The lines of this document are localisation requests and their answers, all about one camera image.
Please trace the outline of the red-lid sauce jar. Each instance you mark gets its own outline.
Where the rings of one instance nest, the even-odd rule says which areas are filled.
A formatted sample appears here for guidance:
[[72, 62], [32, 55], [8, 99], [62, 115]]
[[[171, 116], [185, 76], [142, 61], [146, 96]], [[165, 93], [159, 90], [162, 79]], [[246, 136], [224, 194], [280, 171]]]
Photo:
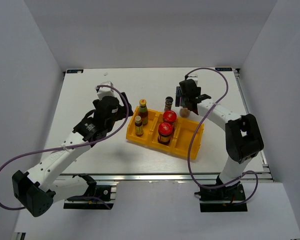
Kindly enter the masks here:
[[162, 122], [158, 126], [158, 137], [157, 140], [160, 144], [168, 145], [171, 141], [174, 128], [171, 124]]
[[169, 123], [174, 128], [177, 120], [177, 114], [172, 110], [167, 110], [163, 113], [162, 119], [165, 123]]

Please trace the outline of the small yellow-label oil bottle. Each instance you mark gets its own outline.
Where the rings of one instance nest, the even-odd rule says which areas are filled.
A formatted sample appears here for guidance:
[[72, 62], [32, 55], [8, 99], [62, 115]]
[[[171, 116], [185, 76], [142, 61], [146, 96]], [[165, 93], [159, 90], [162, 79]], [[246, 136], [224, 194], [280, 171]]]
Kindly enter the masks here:
[[143, 130], [142, 118], [139, 115], [137, 115], [134, 119], [134, 127], [135, 127], [135, 134], [137, 136], [142, 136], [144, 130]]

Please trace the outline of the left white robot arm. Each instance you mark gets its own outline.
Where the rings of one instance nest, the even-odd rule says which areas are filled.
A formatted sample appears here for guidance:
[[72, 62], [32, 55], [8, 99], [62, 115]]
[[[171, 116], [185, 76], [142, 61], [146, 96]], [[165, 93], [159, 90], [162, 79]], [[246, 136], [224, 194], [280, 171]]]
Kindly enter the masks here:
[[104, 140], [115, 122], [133, 115], [124, 92], [120, 98], [113, 95], [93, 101], [94, 109], [86, 113], [63, 142], [61, 150], [26, 172], [18, 170], [12, 176], [14, 196], [33, 217], [43, 215], [53, 203], [66, 199], [84, 201], [97, 197], [97, 183], [86, 173], [59, 180], [59, 175], [85, 152], [95, 141]]

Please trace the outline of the yellow-cap green-label sauce bottle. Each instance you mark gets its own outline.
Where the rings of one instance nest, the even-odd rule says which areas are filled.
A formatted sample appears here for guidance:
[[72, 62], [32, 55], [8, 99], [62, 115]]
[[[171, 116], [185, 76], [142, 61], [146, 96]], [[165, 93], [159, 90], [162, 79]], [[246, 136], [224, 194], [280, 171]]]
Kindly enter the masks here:
[[145, 126], [148, 124], [148, 108], [147, 101], [145, 99], [141, 99], [139, 101], [139, 109], [138, 115], [141, 117], [141, 122]]

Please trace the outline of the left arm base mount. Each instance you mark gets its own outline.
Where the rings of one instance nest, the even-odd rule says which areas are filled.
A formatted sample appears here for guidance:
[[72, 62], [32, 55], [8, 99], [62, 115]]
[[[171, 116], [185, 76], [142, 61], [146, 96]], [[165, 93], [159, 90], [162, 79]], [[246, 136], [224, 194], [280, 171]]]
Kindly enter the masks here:
[[64, 201], [66, 210], [111, 210], [114, 206], [114, 186], [99, 184], [87, 174], [79, 174], [88, 185], [83, 195], [73, 196]]

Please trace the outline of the pink-cap spice shaker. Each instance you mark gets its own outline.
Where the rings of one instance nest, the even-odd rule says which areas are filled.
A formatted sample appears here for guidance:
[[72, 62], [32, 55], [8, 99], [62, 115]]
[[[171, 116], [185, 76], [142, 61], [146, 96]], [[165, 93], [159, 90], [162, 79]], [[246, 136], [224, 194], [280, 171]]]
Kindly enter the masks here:
[[179, 115], [182, 117], [182, 118], [188, 118], [191, 114], [191, 111], [188, 110], [187, 108], [181, 108], [179, 110]]

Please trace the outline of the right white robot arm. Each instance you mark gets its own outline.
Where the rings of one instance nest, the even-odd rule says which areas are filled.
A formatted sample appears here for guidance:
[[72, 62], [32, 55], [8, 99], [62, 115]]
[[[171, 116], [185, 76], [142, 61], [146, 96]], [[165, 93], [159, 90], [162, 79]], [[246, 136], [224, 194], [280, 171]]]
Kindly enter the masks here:
[[226, 164], [218, 175], [215, 186], [200, 187], [216, 189], [216, 195], [226, 200], [234, 193], [234, 185], [244, 175], [248, 163], [264, 149], [264, 142], [256, 117], [235, 113], [214, 101], [209, 95], [201, 94], [201, 88], [192, 78], [179, 83], [178, 96], [183, 105], [202, 119], [196, 127], [199, 130], [205, 119], [220, 127], [225, 133], [225, 147], [228, 154]]

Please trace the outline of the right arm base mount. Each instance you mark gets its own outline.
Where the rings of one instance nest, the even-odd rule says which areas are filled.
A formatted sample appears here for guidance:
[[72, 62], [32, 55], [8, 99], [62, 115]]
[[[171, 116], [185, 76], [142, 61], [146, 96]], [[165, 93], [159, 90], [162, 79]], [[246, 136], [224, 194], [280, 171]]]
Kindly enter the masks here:
[[239, 182], [233, 186], [218, 189], [200, 187], [194, 193], [199, 199], [201, 213], [238, 213], [247, 212], [248, 207], [243, 185]]

